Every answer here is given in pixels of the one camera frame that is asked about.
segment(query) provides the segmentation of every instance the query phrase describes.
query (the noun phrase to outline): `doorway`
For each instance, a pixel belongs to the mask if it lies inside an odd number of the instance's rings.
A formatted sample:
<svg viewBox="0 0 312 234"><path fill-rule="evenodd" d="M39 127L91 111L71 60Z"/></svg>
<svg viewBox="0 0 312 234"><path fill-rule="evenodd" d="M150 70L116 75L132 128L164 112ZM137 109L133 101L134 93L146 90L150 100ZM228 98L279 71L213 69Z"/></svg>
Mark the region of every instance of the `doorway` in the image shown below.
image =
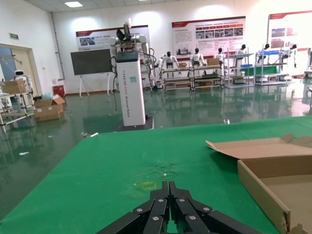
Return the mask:
<svg viewBox="0 0 312 234"><path fill-rule="evenodd" d="M34 76L34 74L37 74L37 71L34 72L33 70L36 66L32 64L33 60L31 60L30 52L32 52L32 50L29 48L9 45L3 45L2 47L0 45L0 57L3 58L0 65L4 79L7 81L16 76L15 70L22 70L25 76L30 76L34 91L33 96L35 97L39 94L39 83L37 82L38 79Z"/></svg>

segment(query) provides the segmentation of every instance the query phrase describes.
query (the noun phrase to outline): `green mat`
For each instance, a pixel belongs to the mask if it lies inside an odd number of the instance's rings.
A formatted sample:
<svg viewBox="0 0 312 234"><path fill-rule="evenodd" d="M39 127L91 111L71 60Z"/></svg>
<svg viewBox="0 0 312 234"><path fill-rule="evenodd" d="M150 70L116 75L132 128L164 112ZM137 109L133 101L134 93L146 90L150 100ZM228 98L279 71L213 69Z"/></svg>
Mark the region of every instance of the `green mat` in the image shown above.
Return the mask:
<svg viewBox="0 0 312 234"><path fill-rule="evenodd" d="M261 67L256 67L255 68L255 73L256 75L261 75ZM245 72L246 76L253 76L254 75L254 68L242 68L240 69L241 72ZM276 66L271 66L271 67L263 67L263 74L268 75L268 74L277 74L278 70Z"/></svg>
<svg viewBox="0 0 312 234"><path fill-rule="evenodd" d="M278 233L240 183L221 142L312 135L311 117L106 133L83 140L5 218L3 234L94 234L149 199L163 180L265 234ZM169 231L174 232L171 224Z"/></svg>

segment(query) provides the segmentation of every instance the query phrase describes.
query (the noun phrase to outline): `wall poster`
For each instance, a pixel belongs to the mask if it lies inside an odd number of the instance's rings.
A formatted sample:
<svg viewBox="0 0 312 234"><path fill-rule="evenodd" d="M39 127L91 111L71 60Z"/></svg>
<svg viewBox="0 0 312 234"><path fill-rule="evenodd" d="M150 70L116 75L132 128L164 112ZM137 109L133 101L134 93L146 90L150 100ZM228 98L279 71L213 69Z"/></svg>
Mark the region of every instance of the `wall poster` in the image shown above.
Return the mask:
<svg viewBox="0 0 312 234"><path fill-rule="evenodd" d="M207 57L216 54L219 47L235 52L244 44L245 23L245 16L173 22L173 54L188 59L199 48Z"/></svg>
<svg viewBox="0 0 312 234"><path fill-rule="evenodd" d="M88 51L110 49L110 45L108 43L109 38L115 38L116 31L118 29L123 31L123 27L121 27L76 32L78 50ZM130 29L130 33L133 36L145 35L147 37L148 44L150 44L148 25L133 26Z"/></svg>
<svg viewBox="0 0 312 234"><path fill-rule="evenodd" d="M296 63L289 64L290 75L299 75L307 68L307 50L312 47L312 32L307 24L312 19L312 11L288 12L269 15L268 43L272 49L288 49L297 45Z"/></svg>

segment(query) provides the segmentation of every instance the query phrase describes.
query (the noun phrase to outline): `exit sign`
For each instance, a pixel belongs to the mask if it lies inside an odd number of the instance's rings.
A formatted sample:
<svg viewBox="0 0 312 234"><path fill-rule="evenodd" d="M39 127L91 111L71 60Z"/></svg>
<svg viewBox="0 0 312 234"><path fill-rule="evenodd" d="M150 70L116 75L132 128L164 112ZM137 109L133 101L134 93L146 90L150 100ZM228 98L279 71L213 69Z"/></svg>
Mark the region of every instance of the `exit sign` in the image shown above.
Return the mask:
<svg viewBox="0 0 312 234"><path fill-rule="evenodd" d="M11 38L11 39L18 40L18 39L19 39L19 36L18 36L17 34L10 33L10 38Z"/></svg>

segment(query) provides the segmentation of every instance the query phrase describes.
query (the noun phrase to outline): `red trash bin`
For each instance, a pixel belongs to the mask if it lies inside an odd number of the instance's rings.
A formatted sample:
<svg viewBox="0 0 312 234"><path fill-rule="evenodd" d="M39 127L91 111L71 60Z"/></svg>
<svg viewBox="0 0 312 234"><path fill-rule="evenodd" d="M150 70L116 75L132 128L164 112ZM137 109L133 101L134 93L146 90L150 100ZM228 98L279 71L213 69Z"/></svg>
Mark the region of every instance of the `red trash bin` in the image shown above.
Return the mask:
<svg viewBox="0 0 312 234"><path fill-rule="evenodd" d="M64 85L53 86L53 94L58 94L61 97L65 96Z"/></svg>

